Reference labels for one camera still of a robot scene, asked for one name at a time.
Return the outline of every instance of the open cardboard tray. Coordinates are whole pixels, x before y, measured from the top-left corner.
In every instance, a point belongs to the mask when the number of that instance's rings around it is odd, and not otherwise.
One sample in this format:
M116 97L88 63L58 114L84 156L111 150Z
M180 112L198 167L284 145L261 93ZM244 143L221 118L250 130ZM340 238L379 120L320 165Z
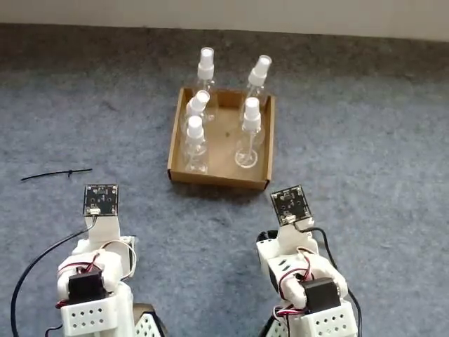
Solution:
M234 161L236 142L239 137L239 106L244 98L243 91L218 90L217 119L206 124L208 142L208 173L190 173L184 170L182 159L180 130L181 116L193 96L190 88L181 88L177 101L175 123L171 137L168 157L168 177L173 181L184 183L221 185L264 190L272 179L273 139L275 99L269 96L262 113L264 126L264 143L259 149L257 164L244 169Z

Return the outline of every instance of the gray carpet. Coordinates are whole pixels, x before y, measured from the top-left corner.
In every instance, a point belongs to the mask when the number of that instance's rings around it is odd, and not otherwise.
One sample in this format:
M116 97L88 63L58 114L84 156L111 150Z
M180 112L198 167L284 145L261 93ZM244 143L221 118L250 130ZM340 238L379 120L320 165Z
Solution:
M276 153L264 193L167 178L178 90L194 80L205 45L225 87L241 88L259 54L274 60ZM84 226L86 183L119 184L122 231L140 239L129 283L171 336L256 336L277 296L255 238L277 227L269 192L298 183L361 302L365 337L446 335L448 93L449 44L0 26L1 335L10 334L10 297L28 262ZM21 336L60 323L55 269L74 245L26 281Z

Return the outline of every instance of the white spray nozzle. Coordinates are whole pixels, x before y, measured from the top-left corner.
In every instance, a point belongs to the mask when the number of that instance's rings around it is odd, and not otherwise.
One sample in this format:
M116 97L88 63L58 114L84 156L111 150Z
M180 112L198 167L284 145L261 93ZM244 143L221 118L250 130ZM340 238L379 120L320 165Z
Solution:
M256 97L246 98L243 127L249 131L256 131L260 128L259 100Z
M200 90L187 103L187 114L189 116L198 116L208 104L210 99L209 93L205 90Z
M263 86L271 64L272 59L269 56L261 55L253 70L251 70L248 81L254 86Z
M203 120L199 116L189 118L187 126L187 136L191 139L199 139L204 136Z
M204 47L201 49L201 57L198 64L198 78L208 80L213 78L213 54L212 48Z

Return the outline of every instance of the clear plastic bottle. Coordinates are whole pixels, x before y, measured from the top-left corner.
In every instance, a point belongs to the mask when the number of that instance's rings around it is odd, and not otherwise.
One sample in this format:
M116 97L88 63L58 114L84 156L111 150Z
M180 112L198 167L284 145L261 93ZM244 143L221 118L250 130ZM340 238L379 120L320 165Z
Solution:
M272 59L267 55L259 56L254 68L248 76L248 85L246 87L246 94L244 101L240 108L240 121L243 121L243 114L245 112L245 100L249 97L256 97L259 100L260 109L264 111L267 104L267 92L265 91L264 83L267 78L269 66L272 64Z
M199 116L189 118L182 153L185 171L192 173L208 172L208 148L204 137L203 121Z
M187 126L189 123L189 118L192 116L198 116L201 118L203 124L207 122L207 116L205 113L206 105L209 102L209 93L204 90L200 90L196 93L194 97L187 103L185 107L185 113L182 116L181 121L181 131L185 135L187 131Z
M206 121L215 120L218 113L218 99L215 91L215 80L213 78L215 69L213 55L214 51L212 48L204 47L201 49L201 57L198 64L198 79L195 85L195 91L204 90L210 96L206 107Z
M247 98L245 101L245 113L241 134L237 141L235 162L244 169L254 167L258 160L258 150L264 141L264 130L262 128L259 100L255 97Z

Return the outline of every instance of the black circuit board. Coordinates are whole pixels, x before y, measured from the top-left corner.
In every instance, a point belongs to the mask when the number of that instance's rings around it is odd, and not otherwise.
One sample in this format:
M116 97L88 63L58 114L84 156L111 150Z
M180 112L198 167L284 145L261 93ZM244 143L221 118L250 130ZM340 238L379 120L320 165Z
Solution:
M92 216L91 209L99 208L98 216L117 216L119 213L118 185L87 185L84 189L84 216Z
M310 208L301 185L271 193L271 197L279 225L284 226L311 218Z

